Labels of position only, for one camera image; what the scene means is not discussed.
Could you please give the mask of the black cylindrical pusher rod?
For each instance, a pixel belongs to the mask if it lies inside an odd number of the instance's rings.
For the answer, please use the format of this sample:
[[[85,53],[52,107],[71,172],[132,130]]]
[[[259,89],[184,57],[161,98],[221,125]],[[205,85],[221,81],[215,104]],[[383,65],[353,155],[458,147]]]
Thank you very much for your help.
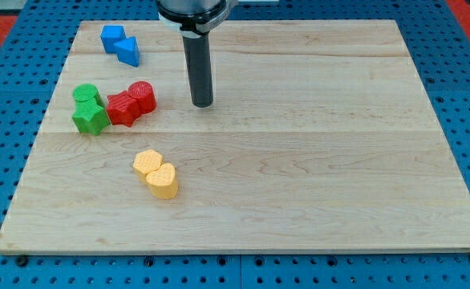
[[[192,104],[206,108],[213,103],[209,35],[195,39],[183,37],[183,44]]]

